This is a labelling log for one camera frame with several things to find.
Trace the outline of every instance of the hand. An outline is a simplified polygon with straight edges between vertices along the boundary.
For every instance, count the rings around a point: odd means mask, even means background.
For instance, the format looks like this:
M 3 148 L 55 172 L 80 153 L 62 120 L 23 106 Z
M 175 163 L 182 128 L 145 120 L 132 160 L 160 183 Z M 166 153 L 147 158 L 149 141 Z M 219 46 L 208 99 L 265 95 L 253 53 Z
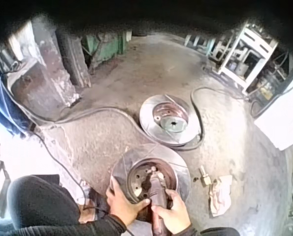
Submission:
M 163 218 L 165 226 L 173 235 L 180 233 L 191 225 L 189 215 L 185 203 L 179 194 L 170 189 L 166 189 L 166 193 L 171 197 L 173 206 L 170 210 L 161 206 L 152 206 L 152 211 Z
M 136 219 L 138 212 L 145 208 L 151 201 L 145 199 L 137 204 L 132 204 L 127 200 L 119 183 L 113 176 L 111 177 L 111 181 L 114 193 L 111 192 L 110 187 L 106 192 L 107 202 L 110 206 L 110 214 L 119 217 L 128 226 Z

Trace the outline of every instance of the dirty floor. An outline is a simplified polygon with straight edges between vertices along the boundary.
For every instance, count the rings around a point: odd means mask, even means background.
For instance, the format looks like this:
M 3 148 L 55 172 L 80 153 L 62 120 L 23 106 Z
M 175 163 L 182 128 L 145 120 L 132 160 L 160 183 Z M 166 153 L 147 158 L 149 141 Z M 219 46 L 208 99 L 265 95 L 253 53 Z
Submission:
M 92 88 L 81 91 L 82 101 L 69 113 L 116 106 L 138 120 L 141 104 L 152 95 L 166 93 L 190 102 L 194 88 L 226 89 L 202 70 L 206 58 L 182 44 L 182 38 L 165 34 L 133 38 L 124 55 L 96 70 Z M 198 230 L 233 227 L 242 236 L 282 235 L 291 201 L 293 152 L 277 150 L 261 133 L 248 103 L 210 90 L 198 91 L 195 102 L 205 139 L 198 149 L 179 153 L 193 180 L 186 201 L 193 225 Z M 149 143 L 125 116 L 109 111 L 43 131 L 55 155 L 100 193 L 121 155 Z M 209 214 L 208 188 L 196 181 L 200 165 L 212 178 L 233 175 L 232 204 L 222 216 Z

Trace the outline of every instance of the person's left hand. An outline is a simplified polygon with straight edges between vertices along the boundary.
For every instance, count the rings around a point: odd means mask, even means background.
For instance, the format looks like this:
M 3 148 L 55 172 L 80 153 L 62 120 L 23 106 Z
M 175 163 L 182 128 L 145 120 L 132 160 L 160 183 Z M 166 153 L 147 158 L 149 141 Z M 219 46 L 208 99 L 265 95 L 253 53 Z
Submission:
M 112 176 L 111 177 L 114 193 L 110 187 L 107 189 L 107 202 L 110 206 L 110 214 L 119 217 L 122 222 L 128 226 L 136 219 L 137 214 L 145 208 L 151 201 L 145 199 L 137 204 L 130 203 L 122 192 L 119 183 Z

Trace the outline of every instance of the black sleeve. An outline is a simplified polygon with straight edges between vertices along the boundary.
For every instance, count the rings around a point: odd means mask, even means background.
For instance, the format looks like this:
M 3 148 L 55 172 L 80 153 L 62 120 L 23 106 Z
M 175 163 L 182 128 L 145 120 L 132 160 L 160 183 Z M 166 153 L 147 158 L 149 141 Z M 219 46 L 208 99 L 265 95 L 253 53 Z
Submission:
M 34 226 L 11 231 L 7 236 L 120 236 L 127 230 L 116 216 L 108 215 L 102 220 L 69 226 Z
M 209 228 L 198 232 L 192 225 L 175 236 L 240 236 L 239 232 L 233 228 Z
M 201 234 L 192 226 L 190 225 L 185 230 L 177 233 L 175 236 L 200 236 Z

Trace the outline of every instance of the brake disc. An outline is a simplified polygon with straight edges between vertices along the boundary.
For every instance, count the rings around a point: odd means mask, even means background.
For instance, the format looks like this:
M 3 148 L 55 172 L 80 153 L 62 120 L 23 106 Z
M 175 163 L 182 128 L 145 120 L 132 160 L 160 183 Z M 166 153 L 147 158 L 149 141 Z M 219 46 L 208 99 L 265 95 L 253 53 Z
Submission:
M 175 151 L 158 144 L 145 144 L 127 151 L 113 168 L 126 198 L 138 203 L 149 198 L 152 167 L 163 174 L 168 189 L 176 190 L 186 200 L 191 180 L 185 161 Z
M 150 137 L 172 147 L 188 143 L 200 132 L 195 111 L 184 100 L 171 95 L 148 98 L 142 104 L 139 118 Z

